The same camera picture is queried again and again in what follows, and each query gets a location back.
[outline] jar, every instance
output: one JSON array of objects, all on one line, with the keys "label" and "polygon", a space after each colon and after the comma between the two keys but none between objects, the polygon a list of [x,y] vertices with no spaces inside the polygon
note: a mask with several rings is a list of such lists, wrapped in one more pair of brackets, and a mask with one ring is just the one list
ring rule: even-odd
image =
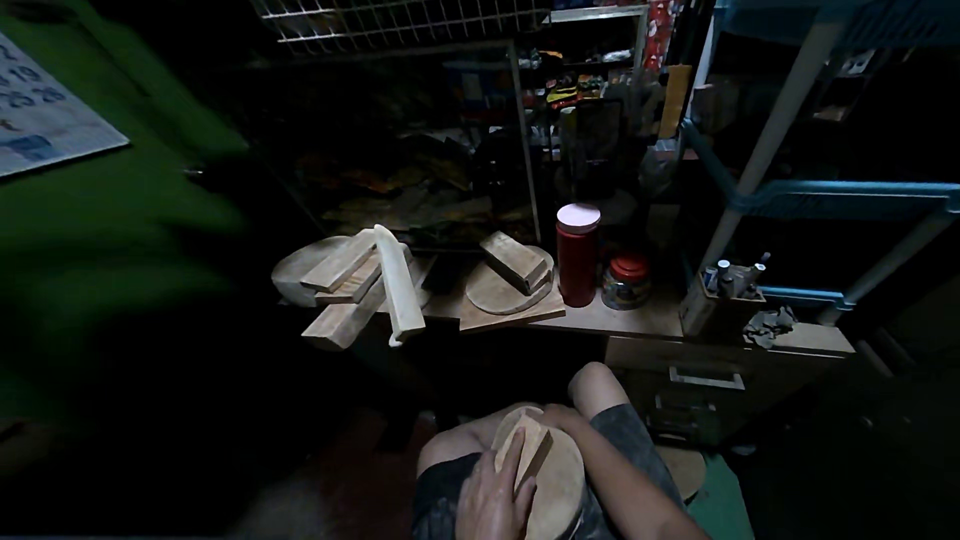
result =
[{"label": "jar", "polygon": [[557,267],[564,304],[584,307],[596,296],[600,210],[576,203],[557,212]]},{"label": "jar", "polygon": [[650,265],[639,253],[619,254],[603,273],[603,303],[620,311],[636,309],[650,298]]}]

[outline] round wooden board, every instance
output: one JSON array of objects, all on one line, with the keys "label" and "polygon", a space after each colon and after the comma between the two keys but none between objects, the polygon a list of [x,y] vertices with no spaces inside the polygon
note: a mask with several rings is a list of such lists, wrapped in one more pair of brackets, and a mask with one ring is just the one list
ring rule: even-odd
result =
[{"label": "round wooden board", "polygon": [[301,285],[300,278],[348,240],[349,236],[331,236],[304,246],[283,258],[270,274],[276,291],[294,306],[316,307],[317,291]]},{"label": "round wooden board", "polygon": [[707,478],[707,463],[704,457],[694,450],[660,445],[654,448],[657,449],[657,454],[660,454],[666,469],[670,471],[680,496],[684,501],[689,501],[700,491],[704,479]]},{"label": "round wooden board", "polygon": [[547,279],[530,296],[500,277],[485,262],[477,264],[467,278],[467,298],[477,307],[491,315],[511,315],[534,306],[550,292],[553,282],[553,258],[536,246],[527,246],[546,260]]},{"label": "round wooden board", "polygon": [[[543,412],[534,406],[516,408],[504,417],[493,436],[493,448],[499,449],[524,409]],[[537,473],[537,491],[534,494],[526,540],[558,540],[568,538],[580,518],[580,504],[587,486],[584,459],[580,449],[569,435],[550,429],[553,446]]]}]

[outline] wire rack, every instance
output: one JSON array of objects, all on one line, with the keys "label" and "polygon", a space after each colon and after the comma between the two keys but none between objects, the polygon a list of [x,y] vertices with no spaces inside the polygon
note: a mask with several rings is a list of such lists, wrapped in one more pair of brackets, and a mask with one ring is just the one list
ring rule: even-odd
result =
[{"label": "wire rack", "polygon": [[536,31],[551,0],[252,0],[297,55],[420,47]]}]

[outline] red container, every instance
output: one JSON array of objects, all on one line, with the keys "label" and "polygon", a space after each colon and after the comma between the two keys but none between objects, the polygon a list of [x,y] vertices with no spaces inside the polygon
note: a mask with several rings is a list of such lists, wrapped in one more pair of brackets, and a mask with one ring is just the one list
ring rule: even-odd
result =
[{"label": "red container", "polygon": [[596,295],[597,224],[600,210],[566,205],[557,212],[557,265],[564,304],[584,307]]}]

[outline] gray shorts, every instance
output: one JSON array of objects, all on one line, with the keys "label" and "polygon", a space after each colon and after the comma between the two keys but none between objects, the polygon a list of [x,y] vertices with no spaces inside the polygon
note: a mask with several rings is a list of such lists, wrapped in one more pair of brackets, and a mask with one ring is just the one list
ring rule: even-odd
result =
[{"label": "gray shorts", "polygon": [[[597,414],[590,425],[625,455],[680,508],[684,501],[654,449],[653,440],[631,405],[617,405]],[[473,471],[480,454],[468,454],[451,461],[437,463],[417,479],[414,495],[414,538],[416,540],[452,539],[457,516],[460,486]],[[596,494],[589,486],[584,495],[581,523],[573,536],[577,540],[621,538],[603,511]]]}]

